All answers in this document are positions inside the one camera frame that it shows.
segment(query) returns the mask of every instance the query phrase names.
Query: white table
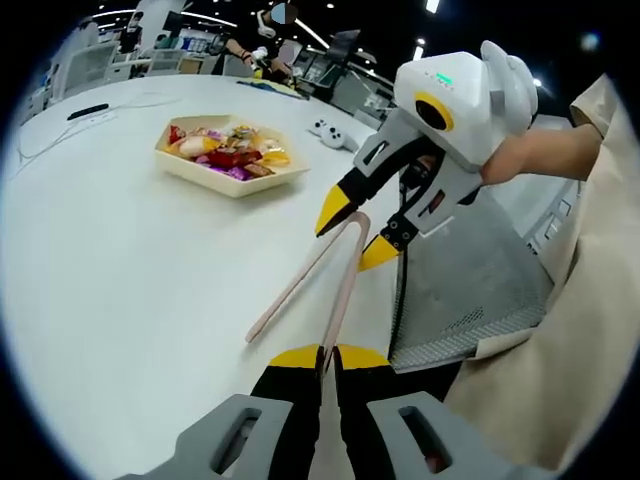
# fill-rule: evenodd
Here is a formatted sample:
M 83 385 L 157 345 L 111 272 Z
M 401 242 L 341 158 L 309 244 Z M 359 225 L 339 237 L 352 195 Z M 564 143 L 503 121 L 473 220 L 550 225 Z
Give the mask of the white table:
M 81 108 L 172 99 L 89 120 L 97 126 L 18 174 L 15 139 L 7 150 L 2 273 L 10 352 L 52 437 L 91 478 L 148 471 L 172 455 L 183 429 L 229 395 L 249 393 L 273 356 L 320 341 L 357 237 L 349 227 L 350 237 L 274 328 L 247 347 L 249 326 L 317 247 L 324 197 L 351 168 L 352 154 L 326 148 L 306 127 L 322 117 L 359 142 L 369 127 L 317 101 L 181 75 L 69 98 L 25 124 L 22 150 L 41 150 Z M 170 118 L 222 113 L 289 134 L 312 170 L 239 200 L 156 170 L 153 145 Z M 389 182 L 363 209 L 372 234 L 397 204 L 397 183 Z M 386 352 L 394 279 L 393 262 L 358 277 L 341 342 Z M 337 445 L 320 442 L 310 478 L 329 478 L 323 467 L 338 470 L 331 478 L 349 478 Z

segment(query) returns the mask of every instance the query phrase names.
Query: white cable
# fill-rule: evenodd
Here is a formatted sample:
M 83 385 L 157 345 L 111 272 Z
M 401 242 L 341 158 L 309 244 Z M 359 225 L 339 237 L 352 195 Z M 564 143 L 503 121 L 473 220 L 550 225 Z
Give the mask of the white cable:
M 134 97 L 132 100 L 130 100 L 129 102 L 125 102 L 122 103 L 120 105 L 117 105 L 115 107 L 109 107 L 106 110 L 103 110 L 101 112 L 101 115 L 104 116 L 107 113 L 111 113 L 111 112 L 117 112 L 118 110 L 127 110 L 127 109 L 138 109 L 138 108 L 150 108 L 150 107 L 158 107 L 158 106 L 162 106 L 162 105 L 169 105 L 171 103 L 175 103 L 180 101 L 179 98 L 174 98 L 172 100 L 169 101 L 164 101 L 164 102 L 158 102 L 158 103 L 150 103 L 150 104 L 146 104 L 146 105 L 131 105 L 131 103 L 133 103 L 134 101 L 137 100 L 137 98 L 139 96 L 142 95 L 165 95 L 161 92 L 143 92 L 141 95 L 138 95 L 136 97 Z M 117 117 L 109 117 L 106 120 L 103 120 L 102 122 L 98 122 L 98 123 L 91 123 L 89 125 L 87 125 L 85 128 L 78 130 L 77 132 L 73 132 L 73 133 L 69 133 L 71 132 L 74 127 L 76 127 L 77 125 L 80 125 L 83 122 L 86 122 L 87 120 L 96 120 L 96 117 L 80 117 L 77 118 L 75 120 L 73 120 L 73 122 L 71 123 L 71 125 L 69 125 L 59 136 L 58 138 L 56 138 L 55 140 L 53 140 L 51 143 L 49 143 L 49 145 L 47 145 L 46 147 L 44 147 L 42 150 L 38 151 L 37 153 L 33 153 L 30 155 L 25 154 L 22 151 L 22 148 L 20 146 L 21 142 L 20 142 L 20 138 L 18 138 L 18 146 L 16 148 L 17 152 L 18 152 L 18 156 L 20 158 L 20 167 L 18 168 L 18 170 L 15 172 L 14 175 L 12 175 L 9 180 L 13 180 L 22 170 L 24 170 L 28 165 L 31 164 L 31 162 L 33 162 L 35 159 L 37 159 L 39 156 L 41 156 L 42 154 L 48 152 L 49 150 L 51 150 L 52 148 L 56 147 L 57 145 L 60 145 L 62 142 L 78 135 L 79 133 L 82 133 L 86 130 L 89 130 L 90 128 L 96 127 L 98 125 L 102 125 L 108 121 L 111 121 L 113 119 L 115 119 Z M 23 159 L 29 160 L 26 163 L 23 163 Z

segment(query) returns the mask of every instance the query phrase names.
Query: human arm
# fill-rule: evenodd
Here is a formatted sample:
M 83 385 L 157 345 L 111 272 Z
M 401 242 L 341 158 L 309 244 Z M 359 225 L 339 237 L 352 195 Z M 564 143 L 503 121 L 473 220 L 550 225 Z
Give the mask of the human arm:
M 509 136 L 482 168 L 486 185 L 520 173 L 586 180 L 598 158 L 602 137 L 591 124 L 571 130 L 529 130 Z
M 251 52 L 247 52 L 236 40 L 233 38 L 227 40 L 226 47 L 229 53 L 240 58 L 245 65 L 251 66 Z

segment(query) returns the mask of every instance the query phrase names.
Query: yellow ring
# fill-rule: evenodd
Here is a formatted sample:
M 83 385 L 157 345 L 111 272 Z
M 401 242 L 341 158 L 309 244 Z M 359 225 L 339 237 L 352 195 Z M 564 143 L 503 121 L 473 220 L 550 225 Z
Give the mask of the yellow ring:
M 444 129 L 445 132 L 453 130 L 453 117 L 451 116 L 449 109 L 445 107 L 444 103 L 426 92 L 416 92 L 415 100 L 420 100 L 422 102 L 428 103 L 433 108 L 435 108 L 440 115 L 442 115 L 442 118 L 444 119 L 444 123 L 446 125 L 446 128 Z

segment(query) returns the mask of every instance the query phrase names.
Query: black ceiling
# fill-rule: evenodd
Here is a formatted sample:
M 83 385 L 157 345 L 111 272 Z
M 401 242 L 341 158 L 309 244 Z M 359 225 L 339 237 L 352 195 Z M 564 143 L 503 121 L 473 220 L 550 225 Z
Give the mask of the black ceiling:
M 412 57 L 417 38 L 426 40 L 425 55 L 466 50 L 477 54 L 490 39 L 508 53 L 520 56 L 535 77 L 541 111 L 566 114 L 567 105 L 602 71 L 598 55 L 585 53 L 580 38 L 603 26 L 589 2 L 518 2 L 516 0 L 440 0 L 436 14 L 425 9 L 426 0 L 292 0 L 299 18 L 327 42 L 331 34 L 360 29 L 359 46 L 378 60 L 376 73 L 393 80 L 397 68 Z M 135 8 L 137 1 L 106 0 L 102 10 Z M 249 12 L 266 1 L 193 0 L 189 12 L 215 16 L 234 23 L 249 19 Z M 320 44 L 298 27 L 290 30 L 298 40 Z

